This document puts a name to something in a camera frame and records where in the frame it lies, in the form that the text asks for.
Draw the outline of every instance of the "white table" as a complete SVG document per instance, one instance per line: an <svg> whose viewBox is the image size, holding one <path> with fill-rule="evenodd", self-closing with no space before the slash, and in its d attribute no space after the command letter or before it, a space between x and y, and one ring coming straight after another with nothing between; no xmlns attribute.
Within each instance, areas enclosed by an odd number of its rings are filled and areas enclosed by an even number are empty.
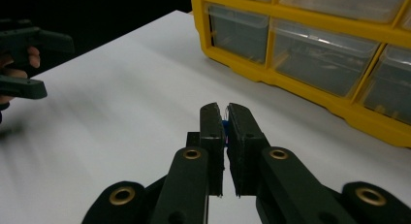
<svg viewBox="0 0 411 224"><path fill-rule="evenodd" d="M108 186L167 174L200 108L251 110L271 145L292 150L326 186L378 185L411 206L411 150L385 144L327 110L207 58L193 17L173 12L34 79L48 96L14 99L0 126L0 223L80 223ZM223 198L208 223L259 223L236 197L226 159Z"/></svg>

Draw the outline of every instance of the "dark wall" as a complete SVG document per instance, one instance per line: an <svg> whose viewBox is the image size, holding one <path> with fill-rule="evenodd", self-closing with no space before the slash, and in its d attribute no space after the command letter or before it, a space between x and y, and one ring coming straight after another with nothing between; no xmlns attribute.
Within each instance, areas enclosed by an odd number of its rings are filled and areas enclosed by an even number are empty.
<svg viewBox="0 0 411 224"><path fill-rule="evenodd" d="M42 51L41 73L174 10L191 0L1 0L1 18L29 18L42 29L73 37L76 53Z"/></svg>

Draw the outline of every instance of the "yellow plastic frame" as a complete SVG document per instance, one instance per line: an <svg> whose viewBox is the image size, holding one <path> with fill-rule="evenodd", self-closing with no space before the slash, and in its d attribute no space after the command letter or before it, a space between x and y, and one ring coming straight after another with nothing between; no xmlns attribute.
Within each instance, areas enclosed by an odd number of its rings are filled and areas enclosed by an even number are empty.
<svg viewBox="0 0 411 224"><path fill-rule="evenodd" d="M360 102L367 78L378 62L378 58L385 46L391 44L411 48L411 31L400 27L408 7L411 8L411 0L404 0L395 19L391 23L375 23L314 13L280 5L278 0L271 0L270 2L260 2L257 0L191 0L191 2L202 51L206 56L227 65L234 72L250 80L261 81L284 88L323 106L331 113L344 118L352 127L388 144L411 147L410 125L367 109ZM257 64L224 49L214 47L211 43L209 17L205 12L207 3L220 4L240 11L270 16L271 18L287 19L315 28L374 40L381 44L368 68L365 70L359 85L354 90L353 95L348 98L341 98L272 70L270 64L274 34L271 31L269 31L265 64Z"/></svg>

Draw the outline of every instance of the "metal grommet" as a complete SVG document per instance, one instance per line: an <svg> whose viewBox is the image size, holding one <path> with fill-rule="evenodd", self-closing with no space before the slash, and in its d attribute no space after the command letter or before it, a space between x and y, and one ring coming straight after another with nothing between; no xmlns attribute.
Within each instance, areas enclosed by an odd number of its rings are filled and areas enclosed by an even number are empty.
<svg viewBox="0 0 411 224"><path fill-rule="evenodd" d="M377 206L382 207L387 203L387 200L383 195L379 192L372 190L367 187L360 187L356 189L356 195L364 202Z"/></svg>
<svg viewBox="0 0 411 224"><path fill-rule="evenodd" d="M195 149L188 149L184 151L184 158L186 159L198 159L202 156L202 154Z"/></svg>
<svg viewBox="0 0 411 224"><path fill-rule="evenodd" d="M274 158L274 159L287 159L288 158L288 153L281 149L274 149L269 152L269 155Z"/></svg>
<svg viewBox="0 0 411 224"><path fill-rule="evenodd" d="M122 206L129 203L136 196L136 191L133 187L119 187L111 192L110 203L115 206Z"/></svg>

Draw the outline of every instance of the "finger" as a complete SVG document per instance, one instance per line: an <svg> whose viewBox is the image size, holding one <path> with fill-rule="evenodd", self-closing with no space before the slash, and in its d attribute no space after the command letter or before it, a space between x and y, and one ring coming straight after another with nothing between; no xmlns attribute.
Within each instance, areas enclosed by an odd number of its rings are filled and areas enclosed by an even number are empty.
<svg viewBox="0 0 411 224"><path fill-rule="evenodd" d="M30 55L36 55L36 56L40 55L39 50L35 47L28 47L27 48L27 53L30 54Z"/></svg>
<svg viewBox="0 0 411 224"><path fill-rule="evenodd" d="M3 68L2 72L5 76L27 78L27 73L25 73L25 71L18 69Z"/></svg>
<svg viewBox="0 0 411 224"><path fill-rule="evenodd" d="M11 55L8 53L0 55L0 68L10 65L14 62Z"/></svg>
<svg viewBox="0 0 411 224"><path fill-rule="evenodd" d="M40 67L40 56L38 55L29 55L28 60L30 62L30 65L34 68L39 68Z"/></svg>
<svg viewBox="0 0 411 224"><path fill-rule="evenodd" d="M27 53L28 53L28 59L30 62L30 65L34 68L39 68L40 67L40 52L37 48L35 47L28 47L27 48Z"/></svg>

